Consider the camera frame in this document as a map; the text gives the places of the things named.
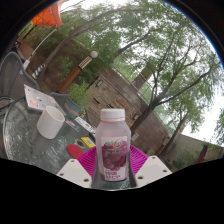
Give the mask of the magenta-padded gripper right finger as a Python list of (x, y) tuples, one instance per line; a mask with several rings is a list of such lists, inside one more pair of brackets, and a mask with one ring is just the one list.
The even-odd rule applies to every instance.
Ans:
[(130, 147), (131, 187), (143, 187), (170, 174), (169, 168), (157, 156), (148, 156), (140, 149)]

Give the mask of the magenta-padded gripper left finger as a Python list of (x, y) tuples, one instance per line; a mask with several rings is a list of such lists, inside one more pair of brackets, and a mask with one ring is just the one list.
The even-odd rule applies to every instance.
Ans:
[(79, 159), (70, 159), (57, 175), (78, 186), (90, 188), (96, 170), (96, 148), (93, 147)]

